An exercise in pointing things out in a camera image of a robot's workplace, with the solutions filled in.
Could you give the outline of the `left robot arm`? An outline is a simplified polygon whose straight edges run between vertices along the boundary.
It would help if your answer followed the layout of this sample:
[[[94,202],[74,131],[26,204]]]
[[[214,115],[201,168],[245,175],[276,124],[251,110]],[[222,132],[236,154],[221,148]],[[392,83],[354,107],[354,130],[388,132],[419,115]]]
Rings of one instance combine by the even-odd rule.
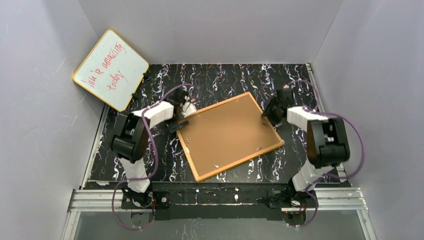
[[[182,86],[177,86],[154,104],[133,112],[122,111],[118,114],[110,148],[122,164],[128,188],[143,194],[150,185],[150,178],[156,174],[157,166],[148,175],[143,160],[144,154],[152,143],[153,152],[158,149],[152,140],[151,129],[166,123],[168,131],[175,133],[189,124],[186,117],[197,111]]]

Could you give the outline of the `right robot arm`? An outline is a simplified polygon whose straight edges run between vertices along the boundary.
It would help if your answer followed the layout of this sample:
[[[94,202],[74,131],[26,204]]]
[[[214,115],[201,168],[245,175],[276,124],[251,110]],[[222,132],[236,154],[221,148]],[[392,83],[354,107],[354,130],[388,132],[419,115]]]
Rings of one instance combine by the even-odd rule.
[[[286,120],[306,132],[307,161],[290,179],[296,192],[313,190],[320,178],[350,158],[345,122],[307,106],[296,106],[290,88],[278,89],[263,116],[273,125]]]

